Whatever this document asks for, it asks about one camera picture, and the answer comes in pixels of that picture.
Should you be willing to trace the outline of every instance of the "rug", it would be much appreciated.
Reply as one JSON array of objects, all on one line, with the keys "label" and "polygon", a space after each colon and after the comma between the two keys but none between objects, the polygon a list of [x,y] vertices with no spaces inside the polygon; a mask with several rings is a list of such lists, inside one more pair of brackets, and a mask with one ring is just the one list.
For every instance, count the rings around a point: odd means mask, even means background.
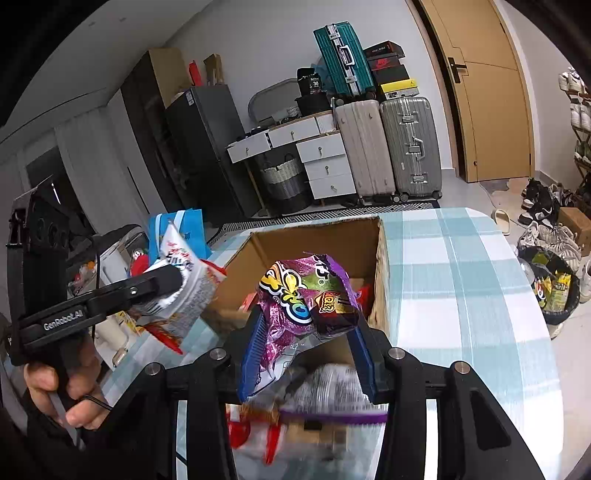
[{"label": "rug", "polygon": [[260,220],[249,220],[246,222],[224,223],[216,234],[207,242],[212,247],[220,238],[227,233],[242,232],[251,228],[260,228],[270,225],[286,225],[288,223],[309,222],[311,220],[322,220],[332,218],[346,218],[356,215],[371,215],[388,212],[408,212],[409,210],[431,210],[440,208],[437,200],[421,200],[416,202],[396,203],[387,206],[366,206],[359,208],[339,208],[324,210],[321,212],[296,213],[295,215],[265,218]]},{"label": "rug", "polygon": [[509,214],[509,218],[517,223],[519,215],[525,210],[521,208],[522,190],[529,181],[528,177],[518,179],[488,180],[480,182],[487,191],[495,208],[500,208]]}]

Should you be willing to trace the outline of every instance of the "wooden door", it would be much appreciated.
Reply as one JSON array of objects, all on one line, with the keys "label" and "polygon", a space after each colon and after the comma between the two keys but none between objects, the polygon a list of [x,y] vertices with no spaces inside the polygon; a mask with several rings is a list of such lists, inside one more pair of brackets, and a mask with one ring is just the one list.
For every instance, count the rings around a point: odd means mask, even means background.
[{"label": "wooden door", "polygon": [[417,0],[446,60],[467,181],[527,177],[531,117],[518,61],[489,0]]}]

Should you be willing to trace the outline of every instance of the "metal bolt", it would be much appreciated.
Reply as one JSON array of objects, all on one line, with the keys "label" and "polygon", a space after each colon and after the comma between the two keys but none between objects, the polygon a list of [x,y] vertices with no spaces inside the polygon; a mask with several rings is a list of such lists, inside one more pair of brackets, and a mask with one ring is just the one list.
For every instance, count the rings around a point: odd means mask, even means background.
[{"label": "metal bolt", "polygon": [[160,364],[156,363],[156,362],[152,362],[151,364],[146,365],[146,367],[144,368],[144,371],[148,375],[155,375],[158,372],[160,372]]},{"label": "metal bolt", "polygon": [[462,375],[466,375],[470,371],[470,365],[466,362],[456,362],[453,368],[456,369],[456,372]]},{"label": "metal bolt", "polygon": [[212,360],[223,360],[226,358],[226,351],[223,348],[214,348],[209,351],[209,357]]},{"label": "metal bolt", "polygon": [[402,360],[405,355],[406,352],[401,348],[398,348],[397,346],[392,347],[390,350],[388,350],[388,356],[394,358],[395,360]]}]

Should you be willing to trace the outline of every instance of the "table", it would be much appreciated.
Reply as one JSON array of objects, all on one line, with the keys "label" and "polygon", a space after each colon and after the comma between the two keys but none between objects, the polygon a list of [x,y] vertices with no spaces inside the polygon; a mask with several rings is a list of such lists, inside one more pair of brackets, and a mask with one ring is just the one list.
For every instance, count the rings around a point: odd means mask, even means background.
[{"label": "table", "polygon": [[[383,213],[389,259],[390,342],[423,362],[470,363],[516,425],[546,479],[558,476],[563,407],[554,354],[540,308],[515,255],[494,222],[468,208]],[[306,223],[326,223],[314,220]],[[265,229],[285,228],[284,225]],[[245,231],[214,247],[210,260],[226,263],[246,241]],[[215,346],[217,336],[196,323],[184,357],[149,334],[140,337],[103,386],[113,404],[141,368],[157,361],[187,364]],[[437,415],[427,402],[426,478],[437,471]],[[185,455],[184,418],[178,414],[178,451]],[[244,478],[373,478],[381,427],[358,427],[348,442],[356,455],[333,462],[260,462],[236,456]],[[177,462],[179,478],[186,469]]]}]

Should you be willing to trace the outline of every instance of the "black refrigerator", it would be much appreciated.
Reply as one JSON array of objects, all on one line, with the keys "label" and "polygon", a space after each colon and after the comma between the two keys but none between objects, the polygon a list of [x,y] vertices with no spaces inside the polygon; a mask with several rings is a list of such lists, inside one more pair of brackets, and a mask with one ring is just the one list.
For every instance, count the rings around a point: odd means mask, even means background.
[{"label": "black refrigerator", "polygon": [[244,135],[227,85],[191,87],[167,109],[187,191],[215,226],[257,213],[261,204],[246,169],[226,147]]}]

